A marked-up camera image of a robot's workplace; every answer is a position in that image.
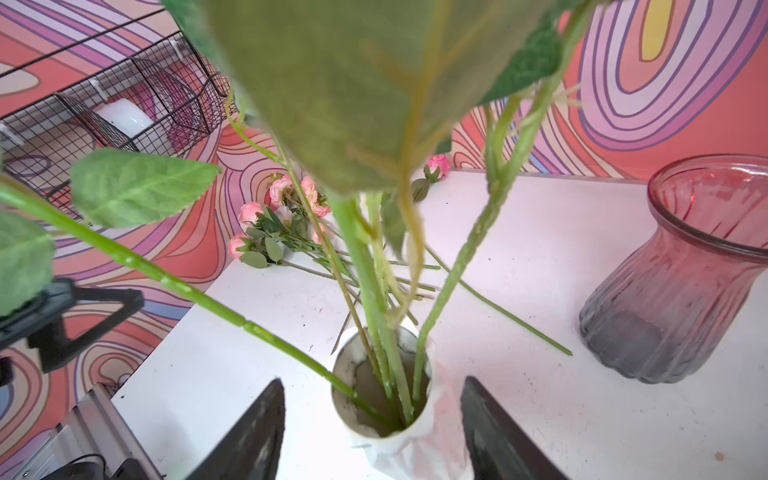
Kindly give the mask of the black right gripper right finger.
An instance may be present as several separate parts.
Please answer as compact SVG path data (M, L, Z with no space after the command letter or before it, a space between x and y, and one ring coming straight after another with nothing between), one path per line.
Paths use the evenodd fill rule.
M474 376L464 380L460 408L476 479L566 479Z

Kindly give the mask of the purple glass vase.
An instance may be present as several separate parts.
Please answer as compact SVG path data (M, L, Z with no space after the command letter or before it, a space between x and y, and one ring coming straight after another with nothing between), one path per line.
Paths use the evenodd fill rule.
M677 383L711 356L767 269L767 160L675 161L647 185L657 229L579 314L588 349L621 375Z

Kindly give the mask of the white artificial rose stem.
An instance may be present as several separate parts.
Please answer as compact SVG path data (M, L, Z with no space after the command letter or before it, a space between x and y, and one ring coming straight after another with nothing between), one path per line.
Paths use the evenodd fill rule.
M294 345L91 228L136 227L173 217L200 199L219 172L216 165L178 157L109 148L94 150L77 161L69 174L71 200L83 217L82 222L3 174L1 201L9 208L1 214L2 314L27 303L53 278L55 243L40 225L46 222L292 357L328 381L371 418L388 427L395 426L395 421L374 409L337 375Z

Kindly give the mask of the light blue flower stem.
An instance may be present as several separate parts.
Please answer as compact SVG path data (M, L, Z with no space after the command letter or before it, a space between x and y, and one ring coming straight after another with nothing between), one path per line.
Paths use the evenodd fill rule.
M388 400L405 424L420 398L426 344L505 203L553 103L595 1L169 1L184 34L325 190L360 284ZM426 239L412 176L473 109L486 117L489 199L418 336L407 375L395 332L416 299Z

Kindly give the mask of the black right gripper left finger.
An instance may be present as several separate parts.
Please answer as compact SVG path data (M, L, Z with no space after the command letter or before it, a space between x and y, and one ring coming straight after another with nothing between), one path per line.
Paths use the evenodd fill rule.
M188 479L272 480L285 431L285 393L273 379Z

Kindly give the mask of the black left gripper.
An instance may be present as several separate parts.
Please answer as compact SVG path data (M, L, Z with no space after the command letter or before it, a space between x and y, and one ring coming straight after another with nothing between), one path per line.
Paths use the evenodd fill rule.
M75 287L55 278L36 296L1 317L1 350L19 340L37 351L41 370L67 366L144 306L135 289Z

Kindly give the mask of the white ribbed vase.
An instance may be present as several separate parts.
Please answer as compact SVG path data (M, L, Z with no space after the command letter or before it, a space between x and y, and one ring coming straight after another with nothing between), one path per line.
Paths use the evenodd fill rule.
M373 418L336 390L331 394L333 408L350 447L392 479L473 477L455 382L438 359L435 343L428 341L420 398L414 403L413 423L407 426L400 399L387 399L358 331L350 328L340 335L332 372L384 419Z

